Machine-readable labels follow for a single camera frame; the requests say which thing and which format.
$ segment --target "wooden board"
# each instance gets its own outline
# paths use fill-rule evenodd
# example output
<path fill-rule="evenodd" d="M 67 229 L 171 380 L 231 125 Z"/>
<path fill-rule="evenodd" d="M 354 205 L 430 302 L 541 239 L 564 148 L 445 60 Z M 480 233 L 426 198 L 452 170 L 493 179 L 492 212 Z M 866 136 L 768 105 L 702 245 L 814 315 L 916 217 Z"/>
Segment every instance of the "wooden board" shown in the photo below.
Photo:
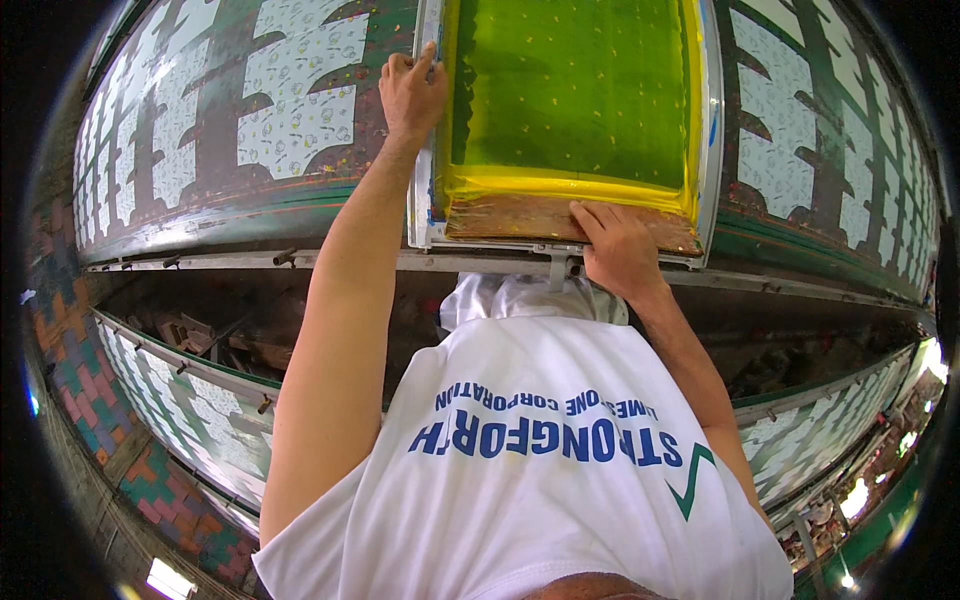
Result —
<path fill-rule="evenodd" d="M 446 237 L 588 243 L 587 235 L 570 216 L 570 200 L 521 194 L 454 200 L 447 215 Z M 646 206 L 625 207 L 640 217 L 663 252 L 685 256 L 703 254 L 700 240 L 685 217 Z"/>

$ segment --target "man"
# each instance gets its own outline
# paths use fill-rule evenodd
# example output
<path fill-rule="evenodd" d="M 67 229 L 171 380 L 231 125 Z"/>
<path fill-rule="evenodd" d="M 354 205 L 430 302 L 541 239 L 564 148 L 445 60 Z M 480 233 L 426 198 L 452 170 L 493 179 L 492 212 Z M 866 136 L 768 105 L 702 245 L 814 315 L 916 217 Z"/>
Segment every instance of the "man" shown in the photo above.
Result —
<path fill-rule="evenodd" d="M 446 98 L 442 63 L 428 82 L 434 54 L 383 65 L 390 133 L 314 268 L 254 555 L 267 589 L 789 597 L 723 382 L 649 233 L 615 204 L 570 205 L 609 292 L 569 281 L 551 299 L 530 278 L 462 276 L 442 307 L 452 333 L 414 356 L 381 427 L 404 196 Z M 611 323 L 621 299 L 653 348 Z"/>

